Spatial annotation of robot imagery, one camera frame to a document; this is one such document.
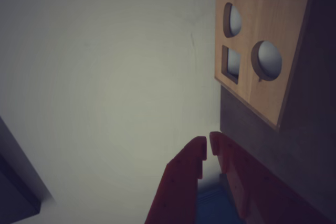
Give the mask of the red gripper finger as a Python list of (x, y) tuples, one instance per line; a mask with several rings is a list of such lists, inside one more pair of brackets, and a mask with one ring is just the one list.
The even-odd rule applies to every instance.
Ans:
[(207, 140), (197, 136), (166, 165), (145, 223), (195, 223), (198, 180)]
[(245, 223), (331, 223), (228, 136), (211, 132), (209, 139)]

